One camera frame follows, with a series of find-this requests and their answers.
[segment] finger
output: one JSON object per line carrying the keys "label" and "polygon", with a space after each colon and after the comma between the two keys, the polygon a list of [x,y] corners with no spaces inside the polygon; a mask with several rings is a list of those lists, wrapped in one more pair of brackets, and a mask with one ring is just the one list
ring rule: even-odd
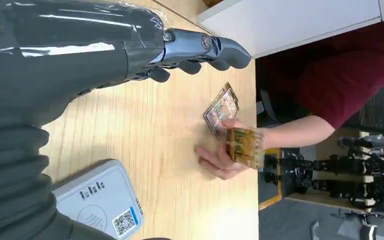
{"label": "finger", "polygon": [[228,155],[228,152],[226,150],[226,144],[220,144],[220,147],[217,151],[218,154],[218,160],[220,162],[220,166],[222,169],[232,169],[235,162],[231,159],[231,157]]}
{"label": "finger", "polygon": [[239,170],[249,168],[248,166],[233,161],[231,156],[228,154],[228,151],[226,150],[225,144],[221,144],[218,149],[218,159],[221,165],[225,166],[224,169]]}
{"label": "finger", "polygon": [[226,128],[247,128],[247,125],[245,125],[242,121],[234,118],[224,119],[221,121],[221,124]]}
{"label": "finger", "polygon": [[195,152],[199,157],[209,161],[210,163],[215,163],[219,161],[217,155],[203,147],[196,147]]}
{"label": "finger", "polygon": [[199,159],[199,165],[201,165],[208,172],[212,173],[214,176],[223,180],[231,179],[239,173],[239,171],[235,170],[220,169],[203,158]]}
{"label": "finger", "polygon": [[230,164],[228,161],[224,161],[222,164],[219,160],[219,156],[217,156],[213,152],[208,151],[203,147],[197,147],[196,153],[198,154],[198,156],[207,160],[209,163],[211,163],[212,165],[214,165],[216,168],[219,168],[219,169],[229,169],[233,165],[233,161],[230,161]]}

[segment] person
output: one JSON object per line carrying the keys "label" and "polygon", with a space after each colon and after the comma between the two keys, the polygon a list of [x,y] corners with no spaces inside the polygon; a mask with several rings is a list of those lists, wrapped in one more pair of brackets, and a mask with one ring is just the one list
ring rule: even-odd
{"label": "person", "polygon": [[[384,87],[384,22],[289,49],[257,61],[273,108],[300,106],[309,115],[274,128],[259,128],[263,149],[298,148],[328,138]],[[246,127],[241,121],[227,128]],[[221,179],[247,167],[233,162],[225,144],[217,152],[195,148],[199,164]]]}

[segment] black machinery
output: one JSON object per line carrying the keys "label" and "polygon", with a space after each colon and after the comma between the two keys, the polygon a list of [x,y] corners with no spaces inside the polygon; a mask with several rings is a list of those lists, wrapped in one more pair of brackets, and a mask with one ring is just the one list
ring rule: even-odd
{"label": "black machinery", "polygon": [[[265,166],[277,168],[278,164],[290,169],[299,193],[305,194],[308,188],[330,193],[332,198],[348,199],[357,208],[384,208],[384,136],[374,135],[362,138],[343,137],[338,142],[348,147],[348,155],[331,155],[328,160],[305,160],[302,155],[292,154],[277,159],[266,155]],[[369,148],[371,152],[360,150]],[[362,176],[361,181],[313,179],[313,171]],[[372,176],[372,182],[363,182],[363,176]],[[266,182],[278,183],[281,176],[265,172]],[[374,205],[366,205],[365,200],[374,200]]]}

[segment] qr code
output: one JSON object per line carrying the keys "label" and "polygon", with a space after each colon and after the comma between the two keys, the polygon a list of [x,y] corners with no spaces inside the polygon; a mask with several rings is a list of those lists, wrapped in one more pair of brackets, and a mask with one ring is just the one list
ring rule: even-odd
{"label": "qr code", "polygon": [[119,238],[123,237],[124,234],[133,229],[136,226],[136,222],[130,208],[114,218],[112,220],[112,225],[114,225],[115,232]]}

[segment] card deck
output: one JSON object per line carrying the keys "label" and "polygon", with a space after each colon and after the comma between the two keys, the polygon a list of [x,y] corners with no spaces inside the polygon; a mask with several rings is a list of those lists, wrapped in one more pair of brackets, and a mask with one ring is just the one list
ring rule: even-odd
{"label": "card deck", "polygon": [[264,167],[262,138],[251,128],[229,128],[226,131],[227,153],[237,163],[253,169]]}
{"label": "card deck", "polygon": [[231,85],[227,82],[217,94],[217,97],[212,101],[211,106],[204,113],[203,118],[211,132],[220,139],[226,134],[221,120],[236,118],[238,111],[238,98]]}

